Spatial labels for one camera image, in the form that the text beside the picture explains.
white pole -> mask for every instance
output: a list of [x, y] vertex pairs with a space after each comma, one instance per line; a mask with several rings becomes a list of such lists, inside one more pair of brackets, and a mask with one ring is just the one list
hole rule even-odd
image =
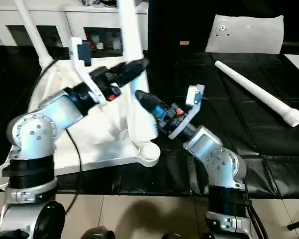
[[[141, 59], [144, 55], [141, 47], [135, 2], [134, 0], [117, 0], [117, 5], [123, 39], [123, 56], [126, 62]], [[130, 90], [124, 92], [129, 137], [134, 143], [150, 141], [158, 136], [156, 121], [151, 114], [142, 108], [135, 97], [136, 90], [149, 92], [146, 72], [134, 79], [129, 87]]]
[[39, 63], [41, 68], [46, 67], [50, 62], [53, 61], [52, 57], [49, 55], [46, 47], [42, 41], [42, 38], [34, 24], [31, 15], [24, 3], [24, 0], [14, 0], [16, 8], [23, 20], [24, 27], [32, 41], [32, 44], [35, 48], [36, 53], [39, 57]]
[[281, 115], [285, 122], [290, 126], [295, 127], [299, 124], [299, 111], [289, 107], [284, 102], [280, 101], [278, 98], [271, 95], [269, 92], [263, 90], [258, 85], [254, 84], [252, 81], [248, 80], [244, 76], [240, 75], [236, 71], [232, 70], [227, 65], [220, 61], [216, 61], [214, 64], [217, 68], [223, 71], [226, 75], [232, 78], [234, 81], [243, 86], [247, 91], [252, 93], [268, 107], [273, 109], [276, 113]]

black cable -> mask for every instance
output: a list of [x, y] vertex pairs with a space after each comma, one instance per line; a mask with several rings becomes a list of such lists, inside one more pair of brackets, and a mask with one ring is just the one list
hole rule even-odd
[[210, 102], [210, 100], [209, 100], [208, 98], [203, 97], [203, 99], [209, 103], [211, 109], [213, 110], [213, 112], [214, 112], [215, 115], [217, 116], [218, 121], [220, 122], [220, 125], [221, 125], [221, 128], [222, 128], [223, 132], [224, 132], [224, 133], [226, 134], [226, 136], [228, 137], [228, 139], [229, 139], [229, 141], [230, 141], [230, 144], [232, 145], [232, 148], [233, 148], [234, 152], [235, 152], [235, 153], [238, 153], [237, 148], [234, 146], [234, 143], [233, 143], [233, 141], [232, 141], [232, 139], [231, 139], [231, 137], [230, 137], [230, 135], [229, 135], [227, 129], [224, 127], [224, 124], [223, 124], [223, 122], [222, 122], [222, 120], [221, 120], [221, 117], [220, 117], [218, 111], [215, 109], [215, 107], [213, 106], [213, 104]]
[[[218, 118], [218, 121], [220, 122], [222, 130], [227, 135], [232, 147], [234, 148], [234, 151], [237, 152], [237, 149], [235, 148], [235, 146], [233, 144], [233, 141], [232, 141], [228, 131], [224, 127], [224, 124], [221, 120], [221, 117], [220, 117], [218, 111], [215, 109], [215, 107], [213, 106], [213, 104], [210, 102], [210, 100], [208, 98], [203, 97], [203, 99], [209, 103], [211, 109], [214, 111], [215, 115]], [[248, 191], [246, 178], [244, 178], [244, 185], [245, 185], [245, 198], [248, 201], [249, 200], [249, 191]], [[264, 227], [260, 217], [258, 216], [257, 212], [255, 211], [254, 207], [252, 205], [247, 205], [246, 208], [247, 208], [250, 220], [252, 222], [252, 225], [254, 227], [254, 230], [257, 233], [258, 238], [259, 239], [268, 239], [269, 237], [268, 237], [267, 231], [265, 230], [265, 227]]]
[[31, 101], [31, 97], [32, 97], [32, 94], [36, 88], [36, 86], [39, 84], [40, 80], [42, 79], [42, 77], [45, 75], [45, 73], [57, 62], [58, 60], [53, 60], [52, 62], [50, 62], [49, 65], [47, 65], [47, 67], [45, 67], [43, 69], [43, 71], [41, 72], [41, 74], [39, 75], [39, 77], [35, 80], [34, 84], [33, 84], [33, 87], [30, 91], [30, 95], [28, 97], [28, 100], [27, 100], [27, 103], [28, 103], [28, 106], [30, 104], [30, 101]]
[[[30, 104], [30, 100], [31, 100], [31, 96], [32, 96], [32, 93], [34, 92], [36, 86], [39, 84], [40, 80], [42, 79], [42, 77], [45, 75], [45, 73], [57, 62], [58, 60], [53, 60], [49, 65], [47, 65], [47, 67], [45, 67], [42, 71], [42, 73], [40, 74], [40, 76], [35, 80], [34, 82], [34, 85], [33, 85], [33, 88], [32, 88], [32, 91], [31, 91], [31, 94], [28, 98], [28, 105]], [[72, 141], [74, 147], [75, 147], [75, 150], [78, 154], [78, 157], [79, 157], [79, 160], [80, 160], [80, 171], [79, 171], [79, 175], [77, 177], [77, 181], [76, 181], [76, 192], [75, 192], [75, 196], [73, 198], [73, 200], [71, 201], [70, 205], [68, 206], [67, 210], [65, 211], [65, 214], [67, 214], [70, 209], [73, 207], [74, 203], [76, 202], [76, 199], [78, 197], [78, 194], [79, 194], [79, 189], [80, 189], [80, 184], [81, 184], [81, 171], [82, 171], [82, 158], [81, 158], [81, 154], [80, 154], [80, 151], [79, 151], [79, 148], [77, 146], [77, 144], [75, 143], [72, 135], [70, 134], [70, 132], [65, 129], [66, 133], [68, 134], [70, 140]]]
[[77, 177], [77, 180], [76, 180], [76, 192], [75, 192], [75, 196], [73, 198], [73, 200], [71, 201], [70, 205], [68, 206], [67, 210], [65, 211], [65, 215], [67, 215], [67, 213], [70, 211], [70, 209], [73, 207], [78, 195], [79, 195], [79, 190], [80, 190], [80, 185], [81, 185], [81, 181], [82, 181], [82, 158], [81, 158], [81, 154], [80, 154], [80, 151], [79, 151], [79, 148], [77, 146], [77, 144], [75, 143], [72, 135], [70, 134], [70, 132], [68, 131], [68, 129], [65, 130], [66, 133], [68, 134], [70, 140], [72, 141], [75, 149], [76, 149], [76, 152], [79, 156], [79, 160], [80, 160], [80, 171], [79, 171], [79, 174], [78, 174], [78, 177]]

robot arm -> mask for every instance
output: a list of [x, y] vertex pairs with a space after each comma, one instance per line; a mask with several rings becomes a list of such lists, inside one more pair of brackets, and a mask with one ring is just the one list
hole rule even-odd
[[251, 239], [251, 224], [246, 216], [244, 160], [222, 146], [221, 140], [204, 126], [196, 128], [190, 120], [200, 110], [204, 86], [190, 86], [186, 104], [192, 109], [185, 113], [177, 105], [171, 107], [154, 95], [136, 91], [141, 105], [156, 119], [158, 129], [170, 139], [177, 137], [183, 147], [203, 163], [208, 173], [209, 210], [206, 223], [208, 239]]
[[54, 142], [60, 133], [81, 120], [103, 100], [112, 101], [147, 67], [148, 60], [100, 67], [85, 81], [46, 98], [38, 109], [13, 119], [7, 136], [13, 147], [10, 164], [2, 173], [9, 177], [0, 218], [0, 238], [60, 238], [65, 211], [55, 202]]

black cylinder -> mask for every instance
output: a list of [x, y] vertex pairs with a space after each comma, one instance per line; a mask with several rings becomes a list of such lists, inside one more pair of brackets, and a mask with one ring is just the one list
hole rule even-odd
[[30, 160], [10, 160], [3, 169], [3, 177], [9, 177], [10, 188], [32, 188], [54, 180], [53, 155]]
[[224, 215], [246, 217], [244, 191], [233, 188], [210, 186], [208, 198], [209, 211]]

white plastic stand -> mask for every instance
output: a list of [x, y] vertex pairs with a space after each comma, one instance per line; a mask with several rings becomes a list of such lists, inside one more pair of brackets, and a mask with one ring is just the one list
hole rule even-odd
[[[29, 14], [23, 0], [15, 0], [21, 16]], [[50, 58], [45, 45], [35, 28], [30, 16], [22, 17], [27, 21], [25, 28], [35, 46], [40, 59], [40, 65], [44, 68]], [[92, 66], [82, 67], [81, 70], [90, 72], [100, 66], [108, 68], [123, 62], [123, 57], [93, 58]], [[38, 83], [35, 88], [29, 111], [35, 109], [38, 104], [46, 97], [63, 89], [73, 87], [81, 82], [77, 73], [72, 67], [70, 60], [58, 61]], [[126, 124], [126, 110], [122, 106], [126, 105], [125, 97], [118, 97], [104, 107], [95, 106], [89, 111], [88, 116], [77, 124], [71, 126], [69, 131], [78, 145], [81, 158], [82, 169], [92, 170], [103, 167], [111, 167], [129, 163], [141, 163], [145, 167], [152, 167], [157, 164], [160, 156], [160, 148], [152, 142], [133, 143], [129, 139]], [[55, 175], [78, 172], [79, 157], [73, 143], [66, 133], [63, 133], [55, 142], [56, 150], [54, 154]], [[2, 170], [9, 164], [6, 162], [0, 166], [0, 189], [5, 190], [8, 179], [2, 177]]]

